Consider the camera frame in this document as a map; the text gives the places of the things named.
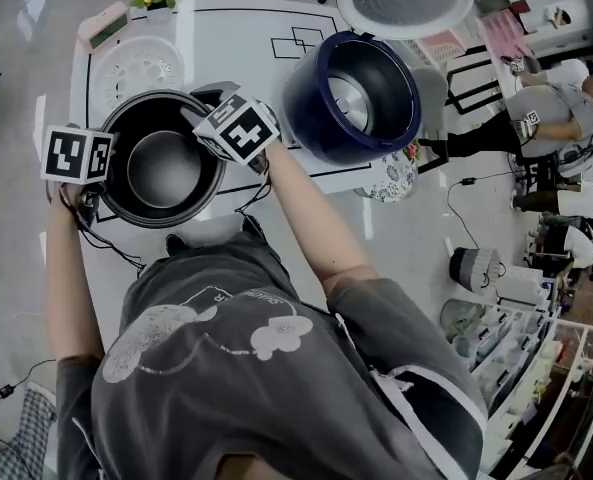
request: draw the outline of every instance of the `white lid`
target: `white lid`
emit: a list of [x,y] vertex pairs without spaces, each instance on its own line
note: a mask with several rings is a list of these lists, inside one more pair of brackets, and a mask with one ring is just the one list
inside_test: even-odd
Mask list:
[[337,0],[343,19],[356,32],[381,39],[418,39],[462,21],[474,0]]

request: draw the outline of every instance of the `black inner pot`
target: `black inner pot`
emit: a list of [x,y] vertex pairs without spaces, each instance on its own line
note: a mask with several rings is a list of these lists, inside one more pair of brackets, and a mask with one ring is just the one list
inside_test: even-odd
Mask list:
[[405,134],[414,111],[412,91],[391,56],[369,43],[342,43],[329,58],[328,72],[361,93],[369,114],[370,136],[395,140]]
[[[198,143],[192,131],[193,126],[180,113],[183,106],[187,107],[187,103],[174,97],[149,97],[124,109],[109,129],[104,130],[120,134],[114,145],[104,199],[119,217],[128,222],[145,227],[179,224],[198,213],[197,207],[206,204],[205,201],[210,200],[218,189],[224,165]],[[201,107],[194,104],[191,109],[200,117],[205,117],[207,112]],[[192,149],[200,157],[197,162],[200,174],[194,190],[182,203],[169,208],[155,208],[144,203],[134,194],[128,179],[128,161],[134,147],[144,137],[160,130],[183,135],[192,142]],[[188,165],[188,169],[195,169],[195,165]]]

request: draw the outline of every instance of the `floor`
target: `floor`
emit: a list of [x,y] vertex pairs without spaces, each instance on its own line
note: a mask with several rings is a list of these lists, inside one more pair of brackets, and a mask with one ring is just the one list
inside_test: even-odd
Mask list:
[[[22,379],[31,365],[51,357],[43,302],[44,262],[39,234],[46,228],[48,206],[33,130],[67,122],[74,31],[84,18],[115,0],[0,0],[0,387]],[[316,0],[299,0],[314,3]],[[466,131],[490,116],[481,109],[459,119],[448,109],[451,131]],[[331,203],[361,238],[383,276],[398,281],[425,313],[436,320],[449,297],[469,294],[449,280],[444,237],[454,246],[473,244],[446,204],[448,187],[465,176],[507,172],[505,155],[488,153],[454,160],[424,174],[413,196],[383,205],[353,192],[335,194]],[[463,214],[481,246],[495,247],[507,263],[522,256],[525,217],[509,209],[511,176],[471,187],[456,187],[452,205]],[[322,292],[273,197],[253,207],[270,243],[282,256],[304,300],[322,304]],[[220,218],[191,223],[189,239],[222,239],[238,220]],[[151,232],[134,243],[117,244],[153,260],[163,254],[164,232]],[[90,286],[107,346],[116,337],[122,296],[135,272],[115,255],[85,249]],[[53,364],[32,378],[54,389]],[[10,438],[20,416],[22,395],[0,405],[0,437]]]

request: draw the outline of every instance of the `gray t-shirt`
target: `gray t-shirt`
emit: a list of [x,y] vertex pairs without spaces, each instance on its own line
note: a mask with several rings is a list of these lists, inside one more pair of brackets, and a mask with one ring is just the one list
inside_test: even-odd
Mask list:
[[[339,283],[328,305],[379,371],[422,366],[486,412],[395,282]],[[59,478],[102,468],[110,479],[212,479],[229,454],[257,455],[291,479],[442,478],[338,321],[299,301],[266,244],[239,234],[162,260],[123,311],[102,362],[58,363]]]
[[[535,111],[541,124],[563,124],[576,119],[581,138],[574,141],[585,147],[593,136],[593,98],[571,85],[537,85],[525,87],[507,100],[507,111],[514,120],[524,119]],[[523,156],[549,155],[569,146],[569,141],[532,139],[522,147]]]

